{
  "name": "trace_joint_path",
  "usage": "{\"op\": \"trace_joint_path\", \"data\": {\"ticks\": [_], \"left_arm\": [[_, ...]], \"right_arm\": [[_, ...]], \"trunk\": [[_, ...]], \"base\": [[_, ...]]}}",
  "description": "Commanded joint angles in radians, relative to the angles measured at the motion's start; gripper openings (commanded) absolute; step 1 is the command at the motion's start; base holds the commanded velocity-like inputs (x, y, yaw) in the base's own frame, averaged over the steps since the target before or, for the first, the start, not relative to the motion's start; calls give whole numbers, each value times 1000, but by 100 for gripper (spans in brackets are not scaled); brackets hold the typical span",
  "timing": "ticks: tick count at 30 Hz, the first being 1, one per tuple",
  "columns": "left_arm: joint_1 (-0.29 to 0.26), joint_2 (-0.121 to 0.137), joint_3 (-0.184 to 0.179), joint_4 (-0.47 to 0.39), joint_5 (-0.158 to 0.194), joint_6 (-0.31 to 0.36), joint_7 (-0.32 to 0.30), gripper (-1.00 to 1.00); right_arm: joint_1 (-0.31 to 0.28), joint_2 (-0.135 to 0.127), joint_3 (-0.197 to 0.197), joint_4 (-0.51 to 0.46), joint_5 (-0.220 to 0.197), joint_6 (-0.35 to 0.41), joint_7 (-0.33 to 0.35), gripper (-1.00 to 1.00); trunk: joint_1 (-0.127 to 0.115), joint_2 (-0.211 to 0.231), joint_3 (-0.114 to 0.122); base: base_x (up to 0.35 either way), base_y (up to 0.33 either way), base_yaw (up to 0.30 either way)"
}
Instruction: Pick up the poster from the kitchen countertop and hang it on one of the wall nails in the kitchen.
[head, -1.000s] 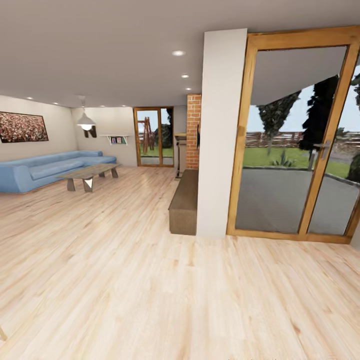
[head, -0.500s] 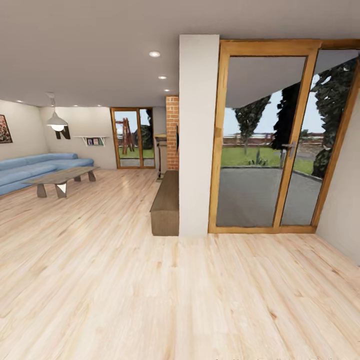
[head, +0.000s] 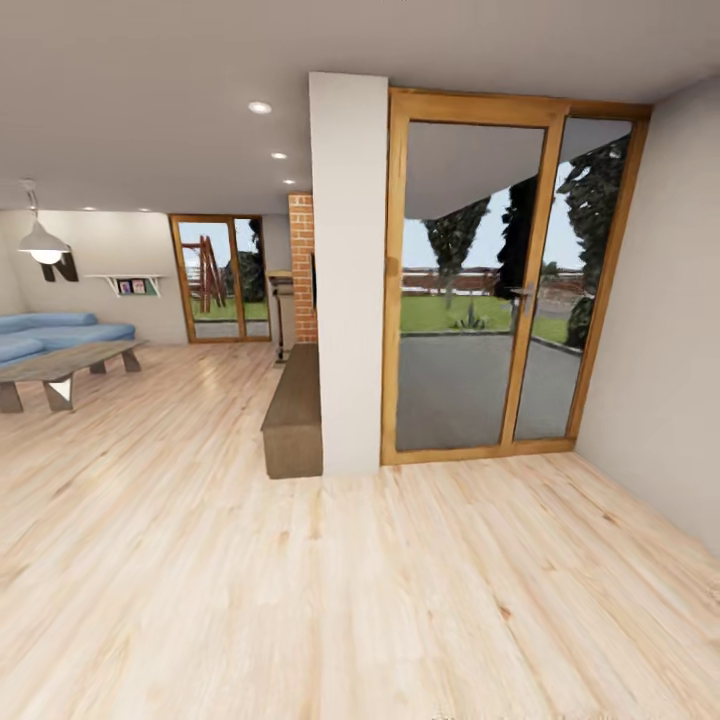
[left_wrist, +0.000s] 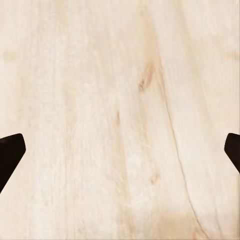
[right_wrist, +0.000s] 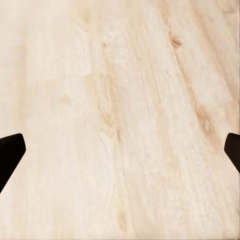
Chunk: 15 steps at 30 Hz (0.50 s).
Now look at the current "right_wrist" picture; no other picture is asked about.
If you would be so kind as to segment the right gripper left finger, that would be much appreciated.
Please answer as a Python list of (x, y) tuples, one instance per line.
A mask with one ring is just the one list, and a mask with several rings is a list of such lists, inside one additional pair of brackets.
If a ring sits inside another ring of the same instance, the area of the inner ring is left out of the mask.
[(0, 138), (0, 193), (25, 153), (26, 144), (22, 133)]

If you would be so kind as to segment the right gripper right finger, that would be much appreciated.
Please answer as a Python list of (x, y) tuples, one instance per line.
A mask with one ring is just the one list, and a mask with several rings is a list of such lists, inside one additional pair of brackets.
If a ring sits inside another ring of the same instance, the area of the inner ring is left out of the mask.
[(240, 135), (228, 133), (224, 151), (240, 173)]

